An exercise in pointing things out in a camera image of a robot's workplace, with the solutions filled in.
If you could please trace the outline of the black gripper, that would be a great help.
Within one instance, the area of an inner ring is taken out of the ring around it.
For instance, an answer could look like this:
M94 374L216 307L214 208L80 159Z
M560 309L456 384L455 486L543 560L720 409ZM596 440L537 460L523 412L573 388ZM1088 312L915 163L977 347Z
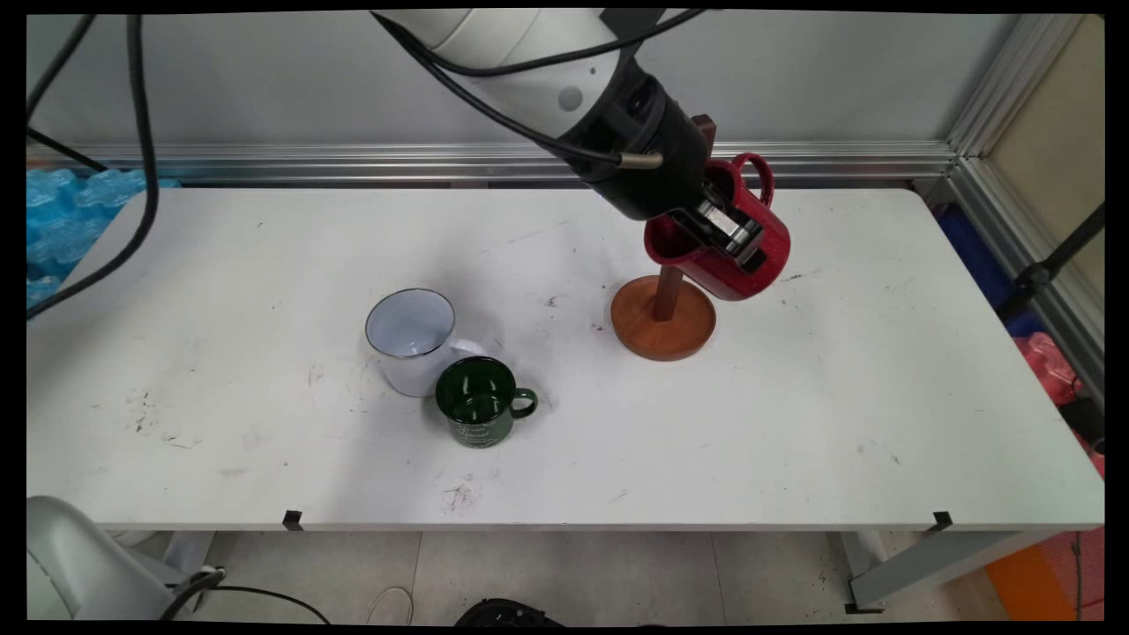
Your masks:
M669 258L714 250L742 271L765 261L765 228L728 198L703 197L708 145L657 77L633 60L568 62L557 105L578 119L557 150L630 220L669 214ZM692 210L700 202L700 209Z

